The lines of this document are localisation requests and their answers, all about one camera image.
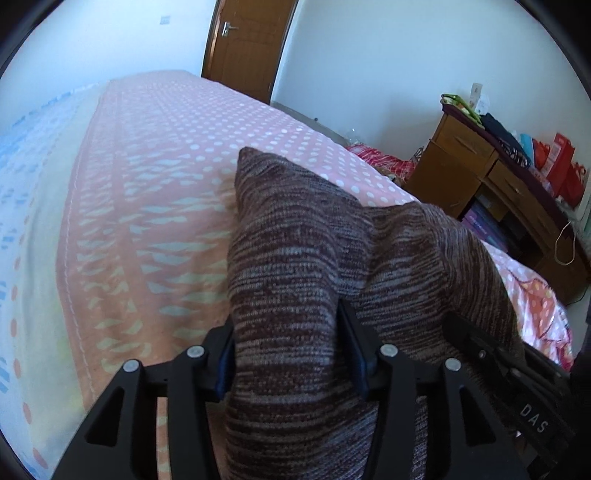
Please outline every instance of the wooden desk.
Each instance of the wooden desk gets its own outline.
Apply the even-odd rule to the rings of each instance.
[[[532,239],[516,260],[544,277],[563,303],[578,299],[591,278],[582,247],[576,245],[574,262],[568,266],[554,259],[555,245],[563,263],[573,256],[572,229],[566,228],[560,236],[568,220],[539,182],[480,130],[455,107],[444,106],[441,122],[405,188],[457,219],[471,207],[477,193],[485,189],[493,194]]]

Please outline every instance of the door frame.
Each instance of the door frame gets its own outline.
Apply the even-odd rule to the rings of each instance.
[[[287,34],[290,31],[291,23],[294,19],[294,15],[296,13],[296,8],[300,0],[294,0],[293,7],[291,8],[290,16],[285,24],[285,31],[283,32],[283,39],[281,40],[281,49],[279,51],[279,58],[277,59],[277,65],[275,66],[275,76],[273,77],[273,81],[271,82],[271,90],[269,92],[269,101],[271,99],[271,95],[273,90],[275,89],[275,81],[277,79],[277,71],[279,70],[279,64],[281,63],[281,58],[283,57],[283,50],[285,48],[285,42],[287,41]],[[207,44],[205,46],[205,55],[203,57],[203,68],[201,71],[201,77],[205,79],[209,79],[211,75],[212,63],[213,63],[213,54],[216,49],[216,42],[217,42],[217,35],[220,30],[220,18],[222,16],[222,10],[226,6],[226,0],[217,0],[216,6],[213,10],[212,22],[209,27],[209,36],[207,37]]]

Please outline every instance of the orange dot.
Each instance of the orange dot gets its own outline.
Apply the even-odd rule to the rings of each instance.
[[[48,468],[47,462],[41,456],[41,454],[39,453],[39,450],[37,450],[36,448],[33,449],[33,457],[35,458],[35,460],[37,461],[37,463],[39,465],[41,465],[42,468],[45,468],[45,469]]]
[[[33,419],[31,418],[31,409],[29,408],[29,405],[26,403],[22,404],[22,412],[25,414],[25,419],[30,425],[33,422]]]
[[[14,374],[17,376],[17,378],[21,378],[21,363],[15,358],[14,362],[12,363],[12,368],[14,369]]]

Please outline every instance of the floor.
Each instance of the floor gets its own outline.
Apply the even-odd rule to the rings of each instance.
[[[295,118],[299,122],[302,122],[304,125],[308,125],[308,127],[313,128],[317,132],[323,134],[325,137],[330,138],[333,142],[342,145],[343,147],[347,146],[348,142],[346,138],[341,137],[339,134],[333,132],[330,128],[318,123],[316,120],[308,118],[305,115],[302,115],[301,113],[296,112],[295,110],[292,110],[291,108],[286,107],[285,105],[282,105],[278,102],[271,102],[271,106],[281,110],[284,113],[287,113],[287,115]]]

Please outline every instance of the pink polka dot bedsheet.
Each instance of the pink polka dot bedsheet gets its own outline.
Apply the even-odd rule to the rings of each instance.
[[[36,478],[51,477],[124,360],[167,361],[226,319],[233,181],[246,145],[367,207],[415,200],[290,116],[187,72],[67,95],[0,137],[0,429]],[[486,248],[523,339],[569,367],[552,290]],[[158,455],[166,477],[165,446]]]

